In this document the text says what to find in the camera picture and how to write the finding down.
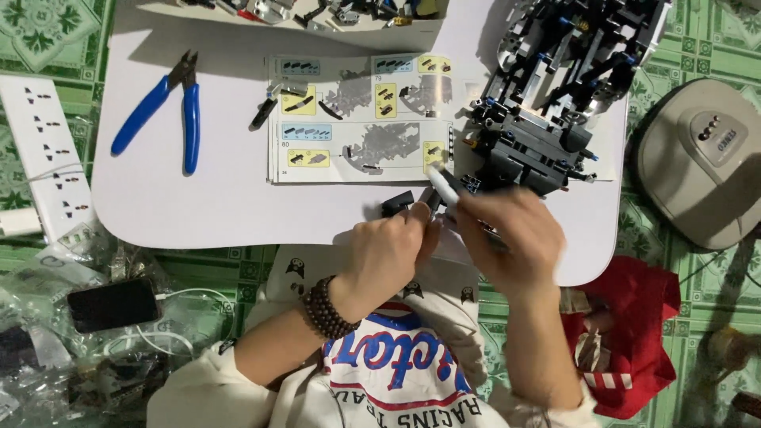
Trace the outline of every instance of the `electrical socket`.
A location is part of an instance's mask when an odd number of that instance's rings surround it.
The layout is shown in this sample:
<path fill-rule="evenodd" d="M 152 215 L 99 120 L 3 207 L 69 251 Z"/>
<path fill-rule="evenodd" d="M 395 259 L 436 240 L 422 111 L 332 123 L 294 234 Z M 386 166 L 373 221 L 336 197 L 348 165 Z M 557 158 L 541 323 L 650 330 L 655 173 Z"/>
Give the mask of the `electrical socket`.
<path fill-rule="evenodd" d="M 52 80 L 0 76 L 0 97 L 27 178 L 79 162 Z M 30 183 L 49 241 L 96 219 L 82 165 L 72 165 Z"/>

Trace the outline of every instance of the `black phone screen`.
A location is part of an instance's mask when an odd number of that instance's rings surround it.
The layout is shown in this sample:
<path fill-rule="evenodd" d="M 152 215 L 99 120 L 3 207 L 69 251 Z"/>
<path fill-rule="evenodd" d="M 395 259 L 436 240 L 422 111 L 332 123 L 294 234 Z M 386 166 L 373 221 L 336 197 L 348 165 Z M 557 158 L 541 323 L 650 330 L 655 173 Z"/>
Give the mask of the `black phone screen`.
<path fill-rule="evenodd" d="M 74 329 L 83 334 L 156 321 L 161 316 L 151 281 L 145 278 L 72 292 L 66 300 Z"/>

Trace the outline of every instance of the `red cloth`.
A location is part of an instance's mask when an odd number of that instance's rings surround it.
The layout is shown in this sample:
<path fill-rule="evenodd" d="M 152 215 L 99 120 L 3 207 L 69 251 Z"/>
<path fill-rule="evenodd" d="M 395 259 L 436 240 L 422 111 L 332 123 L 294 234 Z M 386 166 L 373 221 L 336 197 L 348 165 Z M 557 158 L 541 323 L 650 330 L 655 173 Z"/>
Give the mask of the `red cloth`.
<path fill-rule="evenodd" d="M 662 337 L 664 321 L 679 313 L 679 277 L 648 267 L 641 260 L 618 256 L 600 277 L 578 289 L 590 301 L 605 302 L 614 321 L 613 329 L 605 333 L 611 354 L 610 372 L 604 377 L 603 373 L 584 374 L 597 400 L 594 411 L 629 419 L 677 378 Z M 586 331 L 584 314 L 562 315 L 562 320 L 568 347 L 574 355 L 578 338 Z M 627 375 L 631 376 L 629 389 Z"/>

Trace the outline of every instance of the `hand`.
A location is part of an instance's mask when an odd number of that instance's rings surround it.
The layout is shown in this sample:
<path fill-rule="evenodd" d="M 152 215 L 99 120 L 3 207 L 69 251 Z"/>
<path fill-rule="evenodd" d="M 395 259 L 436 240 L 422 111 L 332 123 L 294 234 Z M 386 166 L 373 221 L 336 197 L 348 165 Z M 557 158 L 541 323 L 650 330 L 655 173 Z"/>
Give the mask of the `hand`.
<path fill-rule="evenodd" d="M 330 283 L 338 313 L 356 322 L 391 299 L 431 258 L 440 232 L 441 222 L 431 222 L 431 209 L 422 202 L 390 219 L 354 226 L 349 266 Z"/>
<path fill-rule="evenodd" d="M 509 252 L 496 251 L 477 219 L 497 229 Z M 565 236 L 539 197 L 517 188 L 501 196 L 461 195 L 457 228 L 473 264 L 508 301 L 559 294 L 553 274 Z"/>

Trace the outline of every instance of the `lego technic car model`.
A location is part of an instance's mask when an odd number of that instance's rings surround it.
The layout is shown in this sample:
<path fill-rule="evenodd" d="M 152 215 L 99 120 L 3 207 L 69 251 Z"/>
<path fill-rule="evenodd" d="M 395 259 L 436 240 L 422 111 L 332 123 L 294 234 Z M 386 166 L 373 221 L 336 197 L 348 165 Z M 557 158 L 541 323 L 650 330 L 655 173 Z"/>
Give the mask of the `lego technic car model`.
<path fill-rule="evenodd" d="M 669 0 L 524 0 L 499 67 L 471 103 L 466 139 L 484 165 L 480 190 L 520 184 L 542 196 L 593 182 L 587 122 L 626 96 L 664 29 Z"/>

